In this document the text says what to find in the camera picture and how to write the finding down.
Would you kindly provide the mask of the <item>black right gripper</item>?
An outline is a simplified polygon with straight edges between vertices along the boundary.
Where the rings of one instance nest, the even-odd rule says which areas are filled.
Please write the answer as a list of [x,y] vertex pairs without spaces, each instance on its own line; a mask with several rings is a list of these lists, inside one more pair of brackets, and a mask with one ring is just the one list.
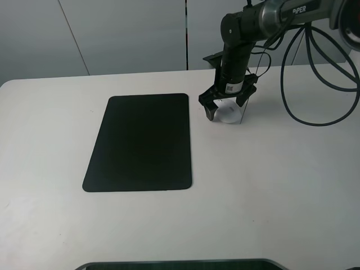
[[257,83],[257,76],[255,74],[245,75],[244,80],[240,83],[214,83],[208,90],[199,95],[199,102],[203,105],[206,117],[212,122],[218,106],[214,100],[222,100],[228,98],[235,98],[241,112],[240,124],[242,123],[248,99],[256,92],[257,88],[254,84]]

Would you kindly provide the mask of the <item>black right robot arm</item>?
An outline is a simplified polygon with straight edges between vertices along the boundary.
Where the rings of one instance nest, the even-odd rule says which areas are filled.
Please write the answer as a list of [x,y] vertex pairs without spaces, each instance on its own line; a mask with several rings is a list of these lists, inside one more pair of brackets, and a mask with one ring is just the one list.
[[[276,50],[287,31],[295,29],[283,59],[287,59],[292,44],[297,37],[305,34],[308,61],[315,76],[326,86],[340,92],[355,93],[355,100],[349,111],[342,117],[325,123],[337,124],[346,119],[359,103],[359,72],[345,50],[334,38],[312,25],[312,22],[329,19],[329,27],[338,30],[344,43],[353,50],[359,50],[359,1],[263,1],[253,5],[248,1],[242,11],[228,13],[220,24],[224,43],[223,50],[204,58],[215,68],[214,84],[199,95],[199,103],[204,107],[206,117],[213,120],[218,106],[215,100],[235,98],[242,107],[256,92],[258,75],[247,73],[250,56],[257,42],[264,41],[264,53]],[[313,33],[325,37],[345,57],[353,72],[348,73],[317,44]],[[328,82],[316,69],[311,49],[314,48],[330,65],[345,75],[355,88],[343,88]]]

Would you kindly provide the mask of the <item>dark curved robot base edge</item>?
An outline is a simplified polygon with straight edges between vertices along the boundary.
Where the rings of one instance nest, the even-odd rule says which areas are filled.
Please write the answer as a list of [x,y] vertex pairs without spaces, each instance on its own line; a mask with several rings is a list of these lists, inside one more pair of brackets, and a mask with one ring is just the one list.
[[285,269],[269,259],[170,260],[144,262],[91,262],[78,269]]

